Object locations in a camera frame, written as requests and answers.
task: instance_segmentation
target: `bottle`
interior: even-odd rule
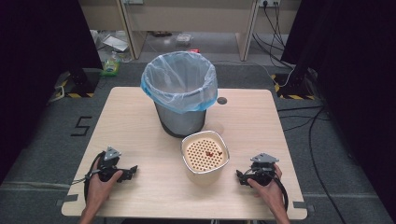
[[[111,57],[106,60],[103,71],[101,75],[104,77],[114,77],[119,72],[120,68],[120,58],[116,51],[111,52]]]

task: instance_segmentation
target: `light wood tabletop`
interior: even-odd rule
[[[118,168],[138,165],[132,180],[117,183],[100,217],[156,217],[207,219],[274,219],[255,190],[241,186],[235,170],[245,172],[250,158],[264,152],[279,159],[282,183],[289,194],[290,219],[304,219],[305,208],[288,145],[271,92],[266,90],[219,89],[227,104],[215,103],[206,111],[203,131],[217,132],[230,153],[219,179],[209,186],[191,182],[180,152],[181,140],[167,134],[154,103],[140,89],[114,88],[92,134],[75,179],[89,171],[95,156],[107,146],[121,153]],[[80,216],[85,207],[84,184],[72,185],[65,202],[65,216]]]

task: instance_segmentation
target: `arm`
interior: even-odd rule
[[[279,167],[275,164],[276,173],[280,177],[282,172]],[[258,192],[258,197],[261,197],[264,202],[268,205],[271,212],[274,214],[276,223],[278,224],[290,224],[288,214],[285,210],[285,204],[283,203],[282,191],[275,181],[271,181],[267,186],[262,186],[253,179],[248,179],[247,182]]]
[[[97,163],[98,160],[96,160],[93,166],[94,169],[96,169]],[[96,213],[108,199],[111,189],[121,175],[122,171],[117,171],[107,182],[102,182],[98,174],[92,175],[90,187],[88,188],[87,204],[81,213],[80,224],[90,224],[93,222]]]

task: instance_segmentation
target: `gray trash can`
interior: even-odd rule
[[[187,51],[155,58],[143,72],[141,88],[154,101],[164,130],[180,138],[202,130],[206,110],[218,97],[215,66]]]

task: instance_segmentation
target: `trash bag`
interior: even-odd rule
[[[178,114],[205,111],[218,97],[215,66],[187,51],[155,58],[143,72],[141,88],[156,104]]]

